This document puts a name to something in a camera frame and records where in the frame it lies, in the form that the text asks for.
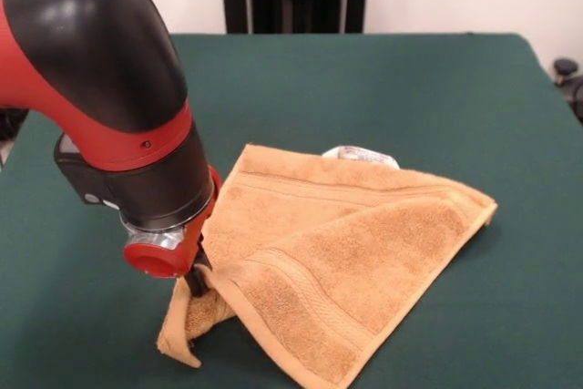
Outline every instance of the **towel hem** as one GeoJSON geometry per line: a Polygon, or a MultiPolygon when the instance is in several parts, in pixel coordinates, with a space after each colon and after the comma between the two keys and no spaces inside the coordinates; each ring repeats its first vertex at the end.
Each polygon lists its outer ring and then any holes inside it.
{"type": "Polygon", "coordinates": [[[217,290],[237,314],[263,351],[293,380],[302,387],[320,387],[322,389],[337,387],[336,384],[324,380],[319,375],[306,369],[297,357],[283,347],[235,282],[213,274],[208,268],[204,268],[204,273],[209,284],[217,290]]]}
{"type": "Polygon", "coordinates": [[[446,257],[440,265],[438,265],[427,277],[422,287],[420,287],[415,294],[406,302],[403,308],[395,315],[395,317],[384,326],[384,328],[377,334],[361,352],[360,356],[354,361],[353,366],[338,383],[336,389],[347,389],[350,384],[356,379],[358,374],[362,371],[366,363],[373,357],[374,353],[381,347],[381,345],[388,339],[396,327],[403,321],[405,316],[416,306],[421,297],[431,287],[435,279],[440,273],[449,265],[456,254],[464,247],[464,245],[476,234],[484,224],[489,224],[492,216],[496,212],[497,204],[494,202],[487,207],[472,223],[472,225],[462,234],[455,250],[446,257]]]}

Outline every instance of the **green tablecloth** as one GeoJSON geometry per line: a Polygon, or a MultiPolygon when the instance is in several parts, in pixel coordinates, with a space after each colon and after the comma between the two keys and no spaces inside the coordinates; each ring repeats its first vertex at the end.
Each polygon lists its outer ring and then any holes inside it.
{"type": "MultiPolygon", "coordinates": [[[[210,161],[356,144],[499,203],[357,388],[583,385],[583,132],[517,36],[176,36],[210,161]]],[[[171,282],[132,271],[34,114],[0,176],[0,387],[294,387],[237,320],[198,371],[158,353],[171,282]]]]}

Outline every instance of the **towel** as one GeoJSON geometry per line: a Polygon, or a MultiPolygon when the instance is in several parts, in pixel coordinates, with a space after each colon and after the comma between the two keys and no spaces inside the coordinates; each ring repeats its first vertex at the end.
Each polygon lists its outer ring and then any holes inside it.
{"type": "Polygon", "coordinates": [[[205,223],[211,291],[177,280],[157,346],[193,367],[196,339],[237,316],[302,387],[348,387],[496,211],[412,169],[246,145],[205,223]]]}

